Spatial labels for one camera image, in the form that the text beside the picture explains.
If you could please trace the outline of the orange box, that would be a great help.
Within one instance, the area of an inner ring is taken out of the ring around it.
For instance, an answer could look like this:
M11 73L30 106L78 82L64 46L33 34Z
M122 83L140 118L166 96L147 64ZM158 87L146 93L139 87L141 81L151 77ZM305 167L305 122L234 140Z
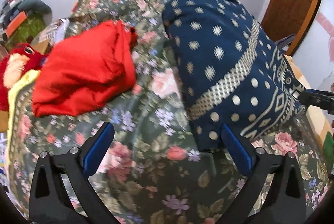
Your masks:
M26 19L25 12L21 11L7 26L5 30L7 37L10 37Z

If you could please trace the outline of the red plush toy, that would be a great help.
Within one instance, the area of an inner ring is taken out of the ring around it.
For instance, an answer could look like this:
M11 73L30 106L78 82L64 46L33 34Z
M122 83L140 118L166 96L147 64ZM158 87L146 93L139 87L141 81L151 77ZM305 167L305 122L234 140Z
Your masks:
M17 44L1 61L1 111L9 110L8 92L29 70L41 70L48 54L28 43Z

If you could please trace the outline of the grey pillow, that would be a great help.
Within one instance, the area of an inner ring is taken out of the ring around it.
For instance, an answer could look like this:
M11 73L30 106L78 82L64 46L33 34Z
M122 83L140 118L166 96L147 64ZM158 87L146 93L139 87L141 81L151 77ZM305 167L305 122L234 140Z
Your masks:
M32 14L48 15L52 9L41 0L24 0L17 6L19 12L25 12L27 16Z

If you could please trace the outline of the navy patterned hooded garment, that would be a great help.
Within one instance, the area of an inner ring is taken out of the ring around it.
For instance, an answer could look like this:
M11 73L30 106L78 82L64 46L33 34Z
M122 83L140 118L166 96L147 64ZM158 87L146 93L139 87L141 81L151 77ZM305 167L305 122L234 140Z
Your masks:
M302 112L304 86L238 0L170 0L162 21L200 151L223 146L222 126L254 140Z

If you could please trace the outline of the red folded cloth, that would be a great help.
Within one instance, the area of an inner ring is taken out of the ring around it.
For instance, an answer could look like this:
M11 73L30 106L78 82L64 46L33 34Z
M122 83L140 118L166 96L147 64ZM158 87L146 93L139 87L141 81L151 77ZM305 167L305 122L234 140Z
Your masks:
M78 116L131 89L136 83L131 50L137 38L135 28L109 20L59 42L36 79L34 115Z

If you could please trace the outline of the floral green bedspread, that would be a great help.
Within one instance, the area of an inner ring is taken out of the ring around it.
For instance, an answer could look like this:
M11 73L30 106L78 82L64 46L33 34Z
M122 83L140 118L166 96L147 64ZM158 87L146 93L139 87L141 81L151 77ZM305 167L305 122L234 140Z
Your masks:
M39 154L66 153L111 122L115 139L90 183L121 223L213 223L237 197L245 177L226 151L201 153L190 132L161 13L169 0L79 0L66 36L105 20L139 34L132 55L137 83L103 108L78 116L35 117L34 83L20 93L20 116L8 141L10 197L28 215Z

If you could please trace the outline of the yellow cloth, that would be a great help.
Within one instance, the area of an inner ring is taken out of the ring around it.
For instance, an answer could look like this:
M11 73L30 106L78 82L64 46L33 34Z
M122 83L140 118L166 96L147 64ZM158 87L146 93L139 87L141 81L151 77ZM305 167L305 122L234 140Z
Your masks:
M20 116L20 95L19 93L28 85L31 85L39 77L40 70L29 70L13 85L13 87L8 92L9 100L9 120L7 127L7 138L11 139L15 128L19 124Z

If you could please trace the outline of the green box with clutter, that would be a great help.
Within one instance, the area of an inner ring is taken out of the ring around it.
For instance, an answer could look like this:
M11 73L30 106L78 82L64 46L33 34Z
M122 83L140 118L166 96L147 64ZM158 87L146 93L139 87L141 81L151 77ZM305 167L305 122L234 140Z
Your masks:
M32 14L18 26L15 32L5 42L4 47L11 51L18 43L31 43L33 39L46 28L42 16Z

